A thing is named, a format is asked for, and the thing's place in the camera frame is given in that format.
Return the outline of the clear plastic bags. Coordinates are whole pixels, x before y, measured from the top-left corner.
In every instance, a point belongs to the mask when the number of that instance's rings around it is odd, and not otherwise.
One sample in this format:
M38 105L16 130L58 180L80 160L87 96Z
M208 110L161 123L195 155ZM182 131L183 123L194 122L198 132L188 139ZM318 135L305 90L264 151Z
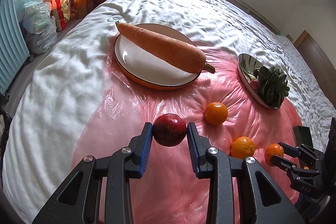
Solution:
M14 0L19 26L28 50L33 55L46 53L58 39L51 2Z

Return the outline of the silver plate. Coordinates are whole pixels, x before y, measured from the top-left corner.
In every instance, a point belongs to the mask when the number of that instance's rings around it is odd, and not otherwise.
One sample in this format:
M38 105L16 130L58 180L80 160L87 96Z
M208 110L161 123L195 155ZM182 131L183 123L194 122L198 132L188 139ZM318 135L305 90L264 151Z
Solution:
M238 73L243 82L243 85L260 105L264 106L265 108L272 109L262 101L261 97L256 92L258 88L258 81L253 75L253 71L261 66L264 65L246 53L243 53L238 57Z

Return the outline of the red rice bag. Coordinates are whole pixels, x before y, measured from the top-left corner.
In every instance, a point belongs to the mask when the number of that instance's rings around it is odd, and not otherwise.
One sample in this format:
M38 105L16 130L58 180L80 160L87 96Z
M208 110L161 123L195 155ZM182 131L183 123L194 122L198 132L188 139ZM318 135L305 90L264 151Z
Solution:
M69 0L52 0L52 15L55 18L57 32L63 31L70 21L70 8Z

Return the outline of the small orange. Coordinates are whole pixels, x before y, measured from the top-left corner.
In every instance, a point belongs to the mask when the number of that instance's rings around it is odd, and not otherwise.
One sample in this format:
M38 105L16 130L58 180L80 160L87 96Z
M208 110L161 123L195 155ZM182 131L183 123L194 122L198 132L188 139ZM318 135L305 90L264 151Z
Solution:
M227 107L221 102L210 103L205 108L204 117L209 124L219 126L228 118Z

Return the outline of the orange rimmed white plate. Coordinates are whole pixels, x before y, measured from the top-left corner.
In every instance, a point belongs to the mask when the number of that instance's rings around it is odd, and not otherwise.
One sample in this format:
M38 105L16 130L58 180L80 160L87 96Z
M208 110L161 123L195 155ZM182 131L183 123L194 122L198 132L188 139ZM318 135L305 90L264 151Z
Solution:
M160 24L137 24L138 26L183 42L193 42L179 31ZM135 82L153 89L179 89L192 83L199 74L182 71L167 62L144 51L118 32L113 46L113 54L122 72Z

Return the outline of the green tray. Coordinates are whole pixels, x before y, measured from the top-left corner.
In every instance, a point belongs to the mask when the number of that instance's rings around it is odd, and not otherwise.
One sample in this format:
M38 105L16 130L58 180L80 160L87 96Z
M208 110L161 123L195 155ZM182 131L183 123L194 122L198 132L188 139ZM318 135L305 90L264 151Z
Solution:
M293 127L293 132L295 135L295 143L297 146L302 144L313 147L313 141L311 137L310 128L306 126L295 126Z

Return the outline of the white bed quilt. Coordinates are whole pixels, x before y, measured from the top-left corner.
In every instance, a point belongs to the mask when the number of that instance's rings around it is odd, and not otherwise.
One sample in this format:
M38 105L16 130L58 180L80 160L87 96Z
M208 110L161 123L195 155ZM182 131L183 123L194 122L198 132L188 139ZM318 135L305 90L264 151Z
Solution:
M3 191L24 223L303 223L270 167L307 125L333 184L335 108L284 36L224 0L108 0L39 64Z

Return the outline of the wooden headboard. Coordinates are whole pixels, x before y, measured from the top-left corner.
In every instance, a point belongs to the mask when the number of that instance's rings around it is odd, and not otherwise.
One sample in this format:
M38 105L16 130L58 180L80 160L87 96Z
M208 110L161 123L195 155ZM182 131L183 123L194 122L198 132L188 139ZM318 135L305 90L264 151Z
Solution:
M299 51L308 67L313 72L319 87L335 107L336 72L335 67L327 57L326 53L306 30L303 30L295 40L290 34L287 34L285 37L289 39Z

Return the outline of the light blue suitcase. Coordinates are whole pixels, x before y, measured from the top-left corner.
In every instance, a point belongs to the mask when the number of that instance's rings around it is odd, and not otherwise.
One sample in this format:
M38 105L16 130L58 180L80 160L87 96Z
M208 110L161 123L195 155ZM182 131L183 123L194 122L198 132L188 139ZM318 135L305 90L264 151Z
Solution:
M14 0L1 0L0 19L1 102L7 104L8 88L23 65L34 61L19 26Z

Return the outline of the large carrot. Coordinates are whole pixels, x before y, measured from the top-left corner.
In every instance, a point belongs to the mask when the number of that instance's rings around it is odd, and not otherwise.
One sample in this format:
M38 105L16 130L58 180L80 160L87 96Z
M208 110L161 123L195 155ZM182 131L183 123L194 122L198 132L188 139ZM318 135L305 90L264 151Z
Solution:
M190 43L127 23L117 22L116 27L122 36L173 67L191 74L215 73L205 53Z

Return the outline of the oil bottle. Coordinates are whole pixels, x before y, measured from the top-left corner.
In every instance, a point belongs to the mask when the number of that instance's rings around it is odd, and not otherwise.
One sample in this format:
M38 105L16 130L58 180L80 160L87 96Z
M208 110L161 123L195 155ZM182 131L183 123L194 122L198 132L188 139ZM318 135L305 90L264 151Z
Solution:
M82 19L87 15L87 0L74 0L75 18Z

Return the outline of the dark red apple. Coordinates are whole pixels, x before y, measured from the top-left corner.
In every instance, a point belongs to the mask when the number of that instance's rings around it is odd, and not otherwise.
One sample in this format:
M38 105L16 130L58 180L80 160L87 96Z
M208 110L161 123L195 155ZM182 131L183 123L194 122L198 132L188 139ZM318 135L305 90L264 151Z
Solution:
M158 144L174 147L185 138L187 125L177 114L163 114L154 121L151 133Z

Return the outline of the green leafy vegetable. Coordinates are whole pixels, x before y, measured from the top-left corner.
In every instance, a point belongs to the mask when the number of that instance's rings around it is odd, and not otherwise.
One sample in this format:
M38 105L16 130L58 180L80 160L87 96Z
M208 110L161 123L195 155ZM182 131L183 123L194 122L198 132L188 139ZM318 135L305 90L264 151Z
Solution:
M272 109L279 109L290 91L284 71L274 65L261 66L253 71L253 75L258 81L256 92L262 101Z

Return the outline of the pink plastic sheet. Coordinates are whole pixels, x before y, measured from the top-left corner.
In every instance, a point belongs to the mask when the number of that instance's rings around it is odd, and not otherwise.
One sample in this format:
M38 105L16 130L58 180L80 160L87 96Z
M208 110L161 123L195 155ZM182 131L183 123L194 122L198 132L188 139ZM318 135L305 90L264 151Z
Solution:
M225 153L235 139L252 139L254 156L261 165L268 145L294 145L293 127L301 124L294 106L288 100L277 110L261 106L240 79L236 55L207 44L201 44L201 49L216 72L203 72L192 84L176 90L154 90L128 79L109 51L105 67L112 86L77 142L73 165L86 155L112 155L139 135L146 122L166 113L195 123L198 133ZM228 110L228 118L219 126L204 117L205 108L213 102L223 103ZM209 181L199 180L193 173L186 140L175 147L153 142L146 173L131 180L130 191L135 223L206 221Z

